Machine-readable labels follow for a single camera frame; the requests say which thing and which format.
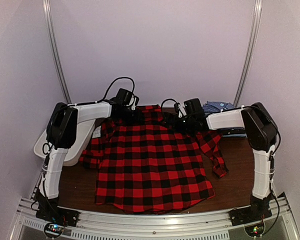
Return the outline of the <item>red black plaid shirt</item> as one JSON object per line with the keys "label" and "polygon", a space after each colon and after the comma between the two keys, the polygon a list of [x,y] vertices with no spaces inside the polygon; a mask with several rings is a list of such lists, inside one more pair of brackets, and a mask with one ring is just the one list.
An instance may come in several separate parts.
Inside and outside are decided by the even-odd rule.
{"label": "red black plaid shirt", "polygon": [[80,156],[85,168],[97,170],[95,203],[126,213],[166,213],[213,198],[203,157],[212,161],[219,178],[228,173],[219,149],[222,135],[218,131],[181,134],[164,126],[160,106],[139,110],[138,124],[105,119],[100,136]]}

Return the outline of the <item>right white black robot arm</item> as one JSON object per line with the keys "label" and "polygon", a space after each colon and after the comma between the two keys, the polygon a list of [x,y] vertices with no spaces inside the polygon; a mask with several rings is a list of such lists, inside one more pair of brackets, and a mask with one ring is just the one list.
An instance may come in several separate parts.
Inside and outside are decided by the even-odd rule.
{"label": "right white black robot arm", "polygon": [[177,132],[195,135],[201,131],[242,128],[254,156],[254,183],[247,210],[238,210],[249,220],[266,215],[273,198],[272,182],[275,172],[275,153],[281,143],[278,127],[264,105],[222,109],[206,114],[198,98],[174,103],[174,113],[163,112],[163,123]]}

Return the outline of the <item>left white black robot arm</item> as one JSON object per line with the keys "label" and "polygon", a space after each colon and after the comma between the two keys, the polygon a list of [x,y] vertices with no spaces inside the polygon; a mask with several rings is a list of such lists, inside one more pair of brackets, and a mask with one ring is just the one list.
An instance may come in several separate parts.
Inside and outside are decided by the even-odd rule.
{"label": "left white black robot arm", "polygon": [[120,88],[111,99],[56,104],[46,127],[46,142],[42,146],[47,152],[42,166],[41,182],[35,194],[39,204],[38,212],[43,213],[51,222],[63,218],[58,207],[59,182],[66,155],[77,139],[78,124],[106,118],[133,121],[138,115],[138,103],[138,96],[132,91]]}

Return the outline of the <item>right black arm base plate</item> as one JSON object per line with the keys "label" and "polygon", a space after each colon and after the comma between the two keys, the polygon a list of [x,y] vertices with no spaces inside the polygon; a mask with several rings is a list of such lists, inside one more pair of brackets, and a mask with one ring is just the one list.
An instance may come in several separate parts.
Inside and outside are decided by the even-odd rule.
{"label": "right black arm base plate", "polygon": [[262,213],[254,214],[251,207],[234,208],[228,212],[232,226],[246,225],[253,222],[260,222],[265,218],[272,216],[272,212],[268,209]]}

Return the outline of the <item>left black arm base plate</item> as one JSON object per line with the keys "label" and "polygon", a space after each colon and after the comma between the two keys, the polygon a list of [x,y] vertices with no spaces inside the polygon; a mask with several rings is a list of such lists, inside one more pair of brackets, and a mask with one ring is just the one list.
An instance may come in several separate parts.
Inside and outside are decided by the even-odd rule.
{"label": "left black arm base plate", "polygon": [[64,226],[64,227],[76,227],[78,218],[79,218],[79,212],[76,210],[70,210],[66,208],[58,208],[57,213],[52,211],[45,211],[43,209],[39,209],[35,216],[38,219],[42,219],[48,222],[56,223],[58,225]]}

